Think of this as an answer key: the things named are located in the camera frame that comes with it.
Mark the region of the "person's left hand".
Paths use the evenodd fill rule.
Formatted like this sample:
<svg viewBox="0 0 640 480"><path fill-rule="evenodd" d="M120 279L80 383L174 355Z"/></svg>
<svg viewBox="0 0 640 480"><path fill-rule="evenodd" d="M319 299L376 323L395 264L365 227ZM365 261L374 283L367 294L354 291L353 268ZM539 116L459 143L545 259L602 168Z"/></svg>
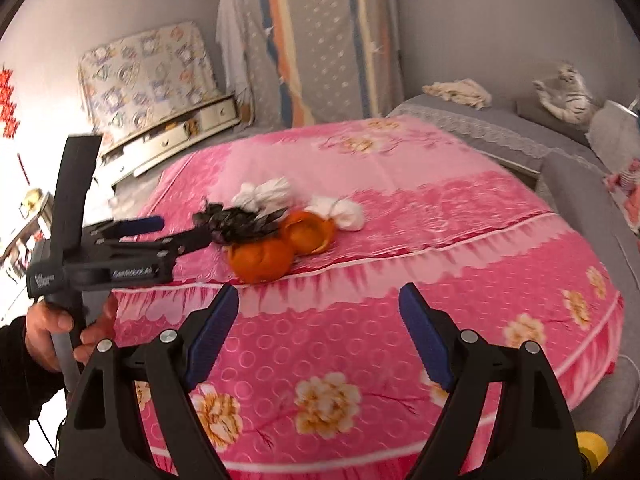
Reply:
<svg viewBox="0 0 640 480"><path fill-rule="evenodd" d="M101 340L114 338L117 309L118 300L111 294L96 322L82 331L81 344L73 351L77 362L87 364ZM26 314L25 344L29 355L45 370L59 372L61 365L55 355L52 335L67 334L73 326L72 317L68 313L55 309L44 301L33 304Z"/></svg>

